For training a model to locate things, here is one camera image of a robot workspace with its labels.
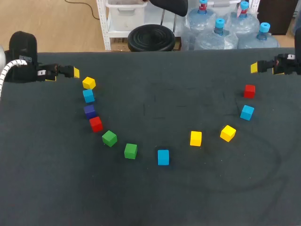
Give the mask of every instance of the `white cable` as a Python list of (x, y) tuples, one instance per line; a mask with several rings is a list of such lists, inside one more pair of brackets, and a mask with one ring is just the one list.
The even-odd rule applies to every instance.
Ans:
[(1, 99), (1, 92), (2, 92), (2, 87), (4, 83), (5, 76), (7, 75), (8, 71), (13, 67), (13, 66), (20, 66), (20, 65), (27, 65), (27, 62), (25, 60), (13, 60), (9, 62), (2, 70), (1, 75), (0, 75), (0, 99)]

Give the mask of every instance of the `red cube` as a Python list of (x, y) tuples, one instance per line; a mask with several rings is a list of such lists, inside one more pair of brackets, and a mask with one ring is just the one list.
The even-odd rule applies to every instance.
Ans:
[(99, 117), (90, 119), (90, 124), (94, 133), (103, 130), (103, 124)]
[(246, 85), (244, 98), (254, 98), (254, 96), (255, 96), (255, 86)]

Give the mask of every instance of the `water bottle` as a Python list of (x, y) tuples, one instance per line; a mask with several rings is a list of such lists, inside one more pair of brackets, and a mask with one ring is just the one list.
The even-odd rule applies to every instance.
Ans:
[(199, 8), (187, 15), (181, 36), (182, 50), (194, 50), (196, 36), (210, 24), (214, 25), (215, 13), (207, 9), (207, 2), (208, 0), (199, 0)]
[(259, 29), (259, 20), (256, 16), (247, 13), (249, 2), (242, 1), (240, 3), (241, 13), (237, 17), (237, 13), (232, 12), (230, 15), (231, 26), (230, 29), (236, 34), (238, 38), (244, 35), (257, 32)]
[(296, 30), (301, 27), (301, 10), (298, 12), (298, 15), (295, 19), (295, 25), (293, 26), (293, 34), (295, 35)]
[(259, 32), (251, 33), (238, 42), (238, 48), (277, 48), (278, 41), (269, 34), (269, 23), (261, 23)]
[(195, 49), (234, 49), (237, 48), (238, 38), (232, 31), (224, 29), (225, 20), (217, 18), (215, 28), (204, 31), (197, 37)]

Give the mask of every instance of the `cable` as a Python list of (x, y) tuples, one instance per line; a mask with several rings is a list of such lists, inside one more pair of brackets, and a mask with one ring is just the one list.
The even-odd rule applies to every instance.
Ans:
[(13, 67), (13, 66), (20, 66), (20, 65), (27, 65), (27, 62), (25, 60), (13, 60), (9, 62), (2, 70), (1, 75), (0, 75), (0, 99), (1, 99), (1, 92), (2, 92), (2, 87), (4, 83), (5, 76), (7, 75), (8, 71)]
[(94, 16), (93, 9), (92, 9), (92, 7), (91, 7), (88, 3), (85, 3), (85, 2), (71, 2), (71, 1), (67, 1), (67, 0), (64, 0), (64, 1), (67, 2), (67, 3), (72, 3), (72, 4), (84, 4), (84, 5), (89, 6), (90, 9), (91, 9), (92, 16), (94, 17), (94, 19), (99, 20), (99, 18), (97, 18), (97, 17)]

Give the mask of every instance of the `green cube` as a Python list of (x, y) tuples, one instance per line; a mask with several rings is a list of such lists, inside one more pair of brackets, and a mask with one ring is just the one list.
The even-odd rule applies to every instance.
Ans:
[(127, 144), (124, 150), (124, 157), (126, 159), (135, 159), (137, 155), (137, 145)]
[(116, 134), (108, 130), (108, 131), (103, 135), (103, 142), (104, 142), (107, 146), (112, 147), (112, 146), (117, 142), (117, 136), (116, 136)]

